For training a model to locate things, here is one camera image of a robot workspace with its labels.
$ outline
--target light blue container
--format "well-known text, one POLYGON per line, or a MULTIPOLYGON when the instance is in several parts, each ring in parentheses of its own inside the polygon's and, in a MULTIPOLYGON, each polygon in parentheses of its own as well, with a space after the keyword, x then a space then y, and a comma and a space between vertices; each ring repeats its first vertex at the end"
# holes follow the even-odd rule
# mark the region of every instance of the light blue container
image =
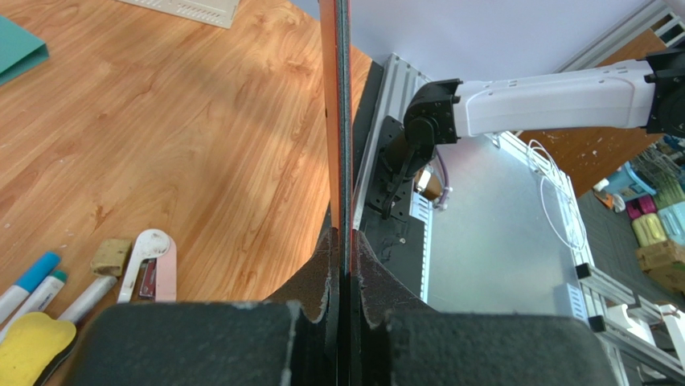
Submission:
POLYGON ((663 208, 658 217, 668 238, 685 245, 685 201, 663 208))
POLYGON ((635 173, 630 162, 626 162, 619 171, 610 175, 607 180, 609 185, 604 190, 612 195, 620 195, 623 201, 639 199, 644 195, 656 195, 656 191, 635 173))

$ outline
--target green folder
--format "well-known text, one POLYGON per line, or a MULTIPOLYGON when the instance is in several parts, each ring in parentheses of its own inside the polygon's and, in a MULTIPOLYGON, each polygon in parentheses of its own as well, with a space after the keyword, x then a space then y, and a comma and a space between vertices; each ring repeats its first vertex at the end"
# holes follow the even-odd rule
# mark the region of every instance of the green folder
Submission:
POLYGON ((47 46, 41 40, 0 16, 0 85, 32 69, 47 59, 47 46))

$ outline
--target white cable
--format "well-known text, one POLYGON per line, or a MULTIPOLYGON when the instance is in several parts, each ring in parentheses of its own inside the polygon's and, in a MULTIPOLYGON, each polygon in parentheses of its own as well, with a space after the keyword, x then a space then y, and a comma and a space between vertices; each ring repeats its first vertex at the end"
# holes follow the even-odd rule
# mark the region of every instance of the white cable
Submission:
MULTIPOLYGON (((526 152, 526 156, 528 157, 528 161, 531 163, 531 166, 534 167, 535 172, 539 173, 541 175, 540 178, 540 201, 543 206, 543 211, 545 217, 547 217, 547 222, 549 223, 549 226, 552 227, 552 231, 556 234, 556 236, 561 240, 564 245, 569 247, 570 249, 573 249, 575 251, 581 251, 582 249, 585 248, 585 245, 588 242, 588 235, 587 235, 587 230, 585 229, 585 224, 583 224, 583 220, 580 217, 580 213, 578 212, 577 208, 572 204, 573 200, 570 195, 566 193, 566 190, 564 187, 561 185, 561 183, 558 183, 557 180, 561 180, 561 170, 559 167, 556 165, 556 162, 554 161, 554 158, 549 154, 547 149, 542 146, 542 144, 535 139, 531 140, 528 142, 528 150, 526 152), (546 155, 546 159, 549 162, 548 165, 543 165, 540 162, 537 161, 536 155, 534 153, 537 153, 537 155, 541 156, 539 153, 543 153, 546 155), (545 179, 549 181, 549 183, 552 184, 552 186, 555 188, 557 193, 561 193, 562 196, 564 197, 563 201, 565 202, 566 205, 568 205, 568 209, 573 215, 573 217, 576 220, 576 223, 578 227, 580 228, 581 232, 581 243, 580 244, 572 244, 571 242, 567 241, 566 238, 562 237, 559 231, 556 230, 556 227, 552 223, 552 219, 549 216, 549 212, 547 210, 547 206, 545 205, 544 202, 544 181, 545 179)), ((573 228, 573 235, 576 236, 576 229, 573 228)))

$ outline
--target blue basket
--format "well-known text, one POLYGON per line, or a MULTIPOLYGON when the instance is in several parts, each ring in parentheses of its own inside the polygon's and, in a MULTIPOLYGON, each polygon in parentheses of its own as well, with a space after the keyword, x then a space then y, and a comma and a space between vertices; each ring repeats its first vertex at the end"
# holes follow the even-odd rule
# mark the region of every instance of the blue basket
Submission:
POLYGON ((640 179, 630 166, 630 162, 626 162, 619 171, 610 175, 607 180, 609 185, 604 190, 612 195, 620 195, 626 202, 639 199, 644 195, 656 195, 656 190, 640 179))

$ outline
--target cardboard box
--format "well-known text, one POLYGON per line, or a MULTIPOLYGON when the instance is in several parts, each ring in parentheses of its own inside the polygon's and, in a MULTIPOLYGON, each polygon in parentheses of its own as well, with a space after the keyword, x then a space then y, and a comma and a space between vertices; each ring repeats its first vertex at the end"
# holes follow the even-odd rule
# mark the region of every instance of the cardboard box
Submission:
POLYGON ((673 263, 685 262, 685 247, 673 240, 663 241, 635 251, 640 269, 645 272, 673 263))
POLYGON ((667 290, 685 291, 685 247, 673 240, 635 251, 640 269, 667 290))

